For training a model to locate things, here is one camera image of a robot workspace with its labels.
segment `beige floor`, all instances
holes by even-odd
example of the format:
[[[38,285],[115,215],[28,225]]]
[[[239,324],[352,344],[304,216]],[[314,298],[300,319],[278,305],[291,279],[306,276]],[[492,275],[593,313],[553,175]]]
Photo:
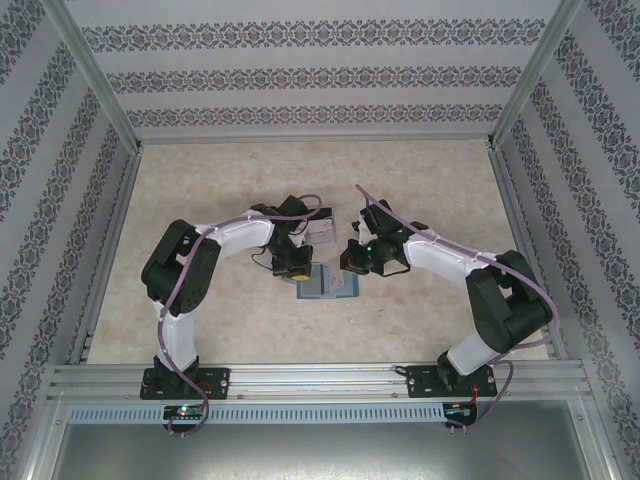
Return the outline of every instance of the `beige floor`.
[[[147,147],[89,362],[151,362],[156,318],[140,271],[171,221],[214,223],[254,203],[278,205],[288,194],[313,192],[337,219],[338,243],[315,254],[328,260],[344,249],[363,208],[355,183],[447,238],[496,253],[513,248],[480,140]],[[471,331],[466,292],[430,272],[369,275],[358,298],[304,301],[249,253],[218,265],[197,310],[203,362],[430,361]]]

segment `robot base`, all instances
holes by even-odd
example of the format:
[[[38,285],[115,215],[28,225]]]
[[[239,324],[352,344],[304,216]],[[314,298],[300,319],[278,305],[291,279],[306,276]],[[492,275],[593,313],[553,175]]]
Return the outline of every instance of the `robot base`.
[[[169,370],[153,358],[153,368],[147,368],[142,377],[140,398],[142,400],[197,400],[200,395],[187,385],[177,373]],[[229,392],[228,368],[199,368],[199,359],[183,372],[191,381],[202,388],[209,400],[226,400]]]
[[[459,377],[451,390],[442,382],[436,365],[412,365],[396,367],[396,373],[407,380],[409,398],[451,398],[468,395],[474,390],[478,397],[495,397],[498,395],[493,369],[484,365],[471,375]]]

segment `wall panel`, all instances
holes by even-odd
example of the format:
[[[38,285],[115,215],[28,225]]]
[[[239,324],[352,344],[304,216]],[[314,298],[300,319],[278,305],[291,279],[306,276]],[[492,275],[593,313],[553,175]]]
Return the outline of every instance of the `wall panel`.
[[[488,134],[557,4],[75,0],[69,7],[140,137],[168,141]]]
[[[0,5],[0,479],[69,358],[130,154],[34,0]]]
[[[634,2],[582,4],[502,145],[625,478],[640,477],[638,31]]]

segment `small box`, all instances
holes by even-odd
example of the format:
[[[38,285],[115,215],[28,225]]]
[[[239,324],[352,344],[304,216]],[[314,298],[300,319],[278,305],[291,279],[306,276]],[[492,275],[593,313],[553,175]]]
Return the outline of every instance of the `small box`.
[[[331,207],[321,208],[316,215],[311,217],[307,225],[305,240],[309,245],[337,241],[336,225]]]

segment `gray object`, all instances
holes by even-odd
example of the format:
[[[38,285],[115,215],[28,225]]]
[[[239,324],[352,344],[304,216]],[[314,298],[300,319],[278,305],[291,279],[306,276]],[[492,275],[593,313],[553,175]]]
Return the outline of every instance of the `gray object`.
[[[358,276],[344,272],[344,286],[333,292],[329,291],[329,264],[313,263],[311,278],[306,282],[297,282],[299,299],[333,299],[360,296]]]

